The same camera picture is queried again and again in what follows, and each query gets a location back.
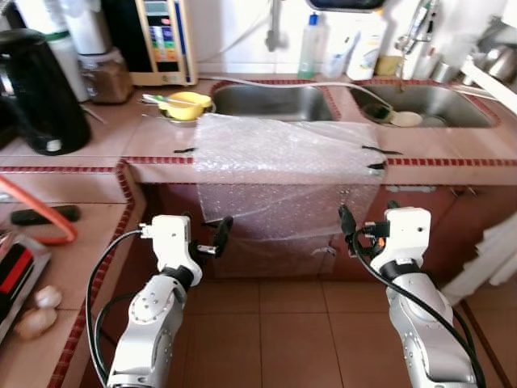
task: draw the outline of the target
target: bubble wrap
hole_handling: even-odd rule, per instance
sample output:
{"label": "bubble wrap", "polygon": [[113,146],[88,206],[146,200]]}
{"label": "bubble wrap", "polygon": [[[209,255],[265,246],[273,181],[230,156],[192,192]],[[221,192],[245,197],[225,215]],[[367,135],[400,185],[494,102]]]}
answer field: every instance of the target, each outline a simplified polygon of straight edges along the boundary
{"label": "bubble wrap", "polygon": [[360,224],[382,174],[367,168],[384,161],[370,127],[336,122],[204,115],[196,133],[195,169],[205,221],[234,218],[218,277],[315,275],[332,270],[325,253],[341,234],[338,207]]}

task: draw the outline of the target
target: kitchen sink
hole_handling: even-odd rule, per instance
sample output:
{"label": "kitchen sink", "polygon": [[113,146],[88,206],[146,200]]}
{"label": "kitchen sink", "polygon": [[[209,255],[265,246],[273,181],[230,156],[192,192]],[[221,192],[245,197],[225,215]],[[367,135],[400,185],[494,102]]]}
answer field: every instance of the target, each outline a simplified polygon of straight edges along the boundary
{"label": "kitchen sink", "polygon": [[315,86],[272,89],[251,85],[229,85],[212,97],[216,113],[252,116],[281,121],[332,121],[324,93]]}
{"label": "kitchen sink", "polygon": [[[400,92],[398,85],[363,85],[387,103],[395,111],[416,112],[422,116],[418,127],[463,127],[489,128],[494,125],[492,120],[480,111],[466,97],[441,86],[405,85]],[[363,109],[372,103],[378,103],[375,98],[360,90],[351,90],[354,100]]]}

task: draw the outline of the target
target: faucet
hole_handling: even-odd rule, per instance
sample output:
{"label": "faucet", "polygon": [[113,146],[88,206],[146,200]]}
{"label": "faucet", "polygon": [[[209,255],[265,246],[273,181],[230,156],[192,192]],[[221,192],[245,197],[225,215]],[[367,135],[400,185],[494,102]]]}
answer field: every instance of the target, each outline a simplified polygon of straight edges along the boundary
{"label": "faucet", "polygon": [[266,46],[270,53],[279,45],[280,34],[280,0],[271,1],[271,20],[267,31]]}
{"label": "faucet", "polygon": [[420,0],[407,33],[395,42],[402,55],[411,54],[418,42],[430,42],[433,37],[439,0]]}

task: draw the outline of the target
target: tiled floor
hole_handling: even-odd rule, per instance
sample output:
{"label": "tiled floor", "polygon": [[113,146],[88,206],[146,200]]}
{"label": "tiled floor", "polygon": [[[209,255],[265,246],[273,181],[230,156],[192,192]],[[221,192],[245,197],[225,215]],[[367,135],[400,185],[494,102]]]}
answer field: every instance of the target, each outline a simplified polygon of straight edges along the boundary
{"label": "tiled floor", "polygon": [[[488,387],[503,387],[475,340]],[[381,285],[253,280],[189,292],[169,386],[411,387]]]}

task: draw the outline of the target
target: garlic bulb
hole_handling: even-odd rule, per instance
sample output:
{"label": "garlic bulb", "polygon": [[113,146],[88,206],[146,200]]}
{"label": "garlic bulb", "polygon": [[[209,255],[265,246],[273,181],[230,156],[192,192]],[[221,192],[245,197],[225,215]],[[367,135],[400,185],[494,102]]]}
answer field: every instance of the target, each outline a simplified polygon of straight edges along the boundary
{"label": "garlic bulb", "polygon": [[45,307],[58,307],[63,299],[63,296],[59,289],[53,285],[48,285],[44,289],[41,289],[34,295],[36,305],[43,309]]}
{"label": "garlic bulb", "polygon": [[31,309],[16,324],[15,333],[24,340],[35,339],[49,329],[56,319],[57,312],[54,309]]}

